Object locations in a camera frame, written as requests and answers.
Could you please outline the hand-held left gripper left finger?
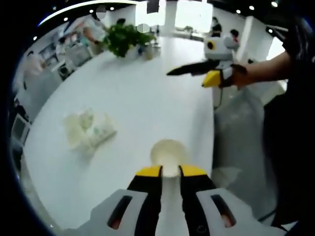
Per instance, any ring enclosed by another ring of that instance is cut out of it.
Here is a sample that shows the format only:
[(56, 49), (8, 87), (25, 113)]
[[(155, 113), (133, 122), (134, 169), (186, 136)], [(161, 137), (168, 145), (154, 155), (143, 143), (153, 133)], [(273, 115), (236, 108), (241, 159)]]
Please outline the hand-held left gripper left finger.
[(127, 189), (112, 193), (91, 212), (93, 236), (154, 236), (161, 211), (162, 166), (139, 170)]

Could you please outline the person's right hand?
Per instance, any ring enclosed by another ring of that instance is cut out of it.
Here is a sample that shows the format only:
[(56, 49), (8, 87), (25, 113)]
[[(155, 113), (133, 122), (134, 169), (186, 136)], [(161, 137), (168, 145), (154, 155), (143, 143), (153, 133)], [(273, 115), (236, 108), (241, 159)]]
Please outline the person's right hand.
[(248, 84), (248, 72), (247, 69), (239, 64), (232, 64), (232, 82), (233, 85), (237, 86), (238, 89), (246, 86)]

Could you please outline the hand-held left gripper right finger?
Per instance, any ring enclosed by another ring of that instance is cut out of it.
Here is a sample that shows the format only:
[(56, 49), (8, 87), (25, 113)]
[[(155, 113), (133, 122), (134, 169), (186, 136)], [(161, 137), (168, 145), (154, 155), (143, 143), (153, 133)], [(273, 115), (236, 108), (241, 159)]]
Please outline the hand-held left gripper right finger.
[(180, 165), (182, 209), (190, 236), (257, 236), (251, 208), (231, 192), (216, 188), (203, 169)]

